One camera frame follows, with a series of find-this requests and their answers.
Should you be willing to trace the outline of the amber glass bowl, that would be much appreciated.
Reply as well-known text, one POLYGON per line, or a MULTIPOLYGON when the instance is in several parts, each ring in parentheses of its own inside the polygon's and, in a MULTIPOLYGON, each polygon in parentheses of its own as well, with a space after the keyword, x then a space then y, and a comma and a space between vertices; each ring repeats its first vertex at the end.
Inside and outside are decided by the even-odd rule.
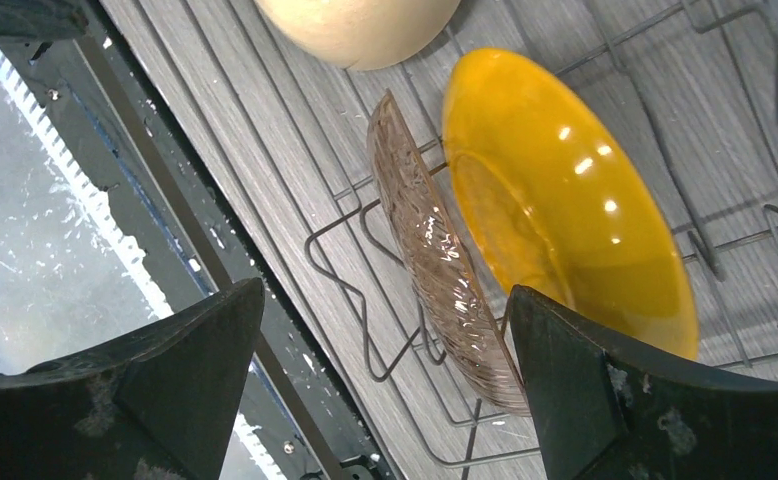
POLYGON ((529 416, 516 363, 391 91, 372 110, 366 142, 380 204, 432 331, 479 397, 529 416))

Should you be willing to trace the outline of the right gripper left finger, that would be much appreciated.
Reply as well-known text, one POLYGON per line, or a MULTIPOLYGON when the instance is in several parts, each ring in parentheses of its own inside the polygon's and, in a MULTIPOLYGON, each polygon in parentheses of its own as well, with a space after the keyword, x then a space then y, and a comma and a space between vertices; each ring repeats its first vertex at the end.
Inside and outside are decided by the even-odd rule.
POLYGON ((216 479, 260 335, 260 279, 0 374, 0 479, 216 479))

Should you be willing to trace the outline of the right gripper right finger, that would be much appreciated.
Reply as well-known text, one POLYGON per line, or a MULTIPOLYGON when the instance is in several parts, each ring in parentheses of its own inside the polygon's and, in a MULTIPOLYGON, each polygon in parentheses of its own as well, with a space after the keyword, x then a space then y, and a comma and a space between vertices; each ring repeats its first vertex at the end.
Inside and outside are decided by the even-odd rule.
POLYGON ((551 479, 778 479, 778 382, 703 365, 517 285, 506 308, 551 479))

